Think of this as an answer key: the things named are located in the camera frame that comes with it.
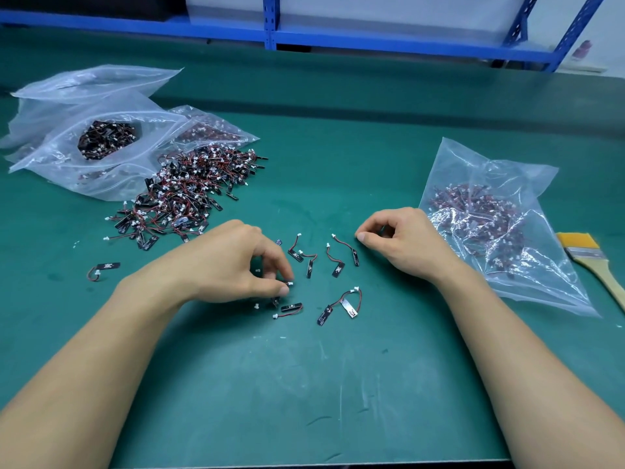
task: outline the workbench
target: workbench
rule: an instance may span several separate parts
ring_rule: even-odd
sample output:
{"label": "workbench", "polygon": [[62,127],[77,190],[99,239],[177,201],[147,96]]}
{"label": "workbench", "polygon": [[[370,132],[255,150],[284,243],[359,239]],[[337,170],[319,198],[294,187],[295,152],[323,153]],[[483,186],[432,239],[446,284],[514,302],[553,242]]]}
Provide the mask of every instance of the workbench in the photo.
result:
{"label": "workbench", "polygon": [[[292,260],[277,321],[254,301],[190,303],[162,337],[113,457],[114,468],[498,460],[509,457],[449,310],[427,283],[353,239],[374,211],[417,206],[442,137],[493,159],[558,166],[540,198],[557,231],[589,232],[625,283],[621,193],[625,82],[448,63],[274,52],[53,29],[0,29],[0,134],[9,92],[63,70],[137,64],[184,70],[153,99],[191,104],[261,138],[267,169],[224,198],[211,226],[239,218],[320,254]],[[0,405],[78,331],[119,280],[179,245],[103,241],[119,204],[0,169]],[[347,247],[338,279],[324,255]],[[97,263],[119,261],[97,283]],[[508,301],[558,357],[625,417],[625,315],[576,266],[602,318]],[[356,319],[321,310],[360,286]]]}

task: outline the blue upright post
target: blue upright post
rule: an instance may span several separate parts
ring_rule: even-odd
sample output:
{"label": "blue upright post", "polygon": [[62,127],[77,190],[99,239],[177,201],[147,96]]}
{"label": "blue upright post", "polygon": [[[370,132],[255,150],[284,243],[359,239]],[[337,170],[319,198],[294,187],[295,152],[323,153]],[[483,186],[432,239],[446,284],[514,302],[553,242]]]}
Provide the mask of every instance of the blue upright post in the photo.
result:
{"label": "blue upright post", "polygon": [[553,72],[558,68],[560,63],[571,50],[571,47],[573,47],[573,44],[575,44],[575,41],[579,38],[579,35],[582,34],[582,31],[590,21],[590,18],[592,18],[595,14],[597,8],[601,6],[602,2],[603,0],[586,0],[582,9],[579,13],[577,13],[577,16],[575,16],[573,23],[571,23],[568,30],[566,30],[566,33],[564,33],[564,36],[562,36],[562,39],[558,43],[558,46],[554,51],[554,54],[557,54],[556,60],[545,64],[543,71]]}
{"label": "blue upright post", "polygon": [[523,5],[516,14],[510,31],[504,39],[504,46],[513,46],[521,40],[527,40],[527,17],[532,12],[532,8],[536,4],[536,0],[524,0]]}
{"label": "blue upright post", "polygon": [[273,34],[280,24],[280,0],[262,0],[262,12],[265,16],[265,49],[276,50]]}

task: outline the bag filled with electronic components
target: bag filled with electronic components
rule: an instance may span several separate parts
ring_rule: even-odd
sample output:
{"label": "bag filled with electronic components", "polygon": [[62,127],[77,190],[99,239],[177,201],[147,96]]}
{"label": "bag filled with electronic components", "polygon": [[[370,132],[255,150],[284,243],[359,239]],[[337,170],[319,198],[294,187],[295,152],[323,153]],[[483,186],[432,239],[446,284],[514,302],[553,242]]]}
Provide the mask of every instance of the bag filled with electronic components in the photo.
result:
{"label": "bag filled with electronic components", "polygon": [[158,148],[189,119],[141,93],[116,93],[60,123],[9,169],[29,169],[70,191],[132,199],[160,169]]}
{"label": "bag filled with electronic components", "polygon": [[184,115],[190,120],[189,124],[182,126],[170,141],[168,145],[170,152],[186,152],[211,144],[238,149],[259,140],[258,136],[241,130],[223,118],[190,105],[175,107],[168,111]]}
{"label": "bag filled with electronic components", "polygon": [[499,296],[597,316],[538,203],[557,172],[443,138],[419,207]]}
{"label": "bag filled with electronic components", "polygon": [[100,65],[28,84],[12,93],[20,100],[18,114],[9,122],[9,134],[0,139],[0,148],[26,144],[18,155],[11,156],[20,159],[55,126],[85,107],[125,91],[149,97],[179,72],[138,65]]}

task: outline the blue metal shelf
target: blue metal shelf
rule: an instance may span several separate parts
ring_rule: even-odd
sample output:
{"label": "blue metal shelf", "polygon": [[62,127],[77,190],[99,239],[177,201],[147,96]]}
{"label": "blue metal shelf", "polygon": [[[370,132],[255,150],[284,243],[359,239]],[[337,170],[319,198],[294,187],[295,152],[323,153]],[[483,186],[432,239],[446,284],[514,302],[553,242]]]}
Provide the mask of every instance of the blue metal shelf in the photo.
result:
{"label": "blue metal shelf", "polygon": [[295,44],[501,59],[522,61],[524,65],[541,63],[543,70],[553,72],[564,60],[603,0],[586,0],[552,52],[533,46],[527,41],[527,18],[536,0],[524,0],[504,39],[476,30],[281,16],[280,0],[262,1],[262,13],[210,9],[206,16],[176,16],[164,22],[0,10],[0,23],[259,41],[264,43],[266,49],[276,49],[277,44]]}

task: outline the person's left hand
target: person's left hand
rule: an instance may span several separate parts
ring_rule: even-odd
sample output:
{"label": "person's left hand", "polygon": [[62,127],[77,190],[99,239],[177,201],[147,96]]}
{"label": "person's left hand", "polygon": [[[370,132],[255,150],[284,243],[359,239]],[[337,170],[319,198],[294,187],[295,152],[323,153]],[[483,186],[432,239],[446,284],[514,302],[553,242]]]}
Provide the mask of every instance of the person's left hand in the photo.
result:
{"label": "person's left hand", "polygon": [[[254,256],[262,257],[262,278],[249,270]],[[225,303],[287,295],[287,285],[276,279],[278,271],[293,280],[282,249],[260,228],[230,220],[152,261],[120,285],[169,306],[192,299]]]}

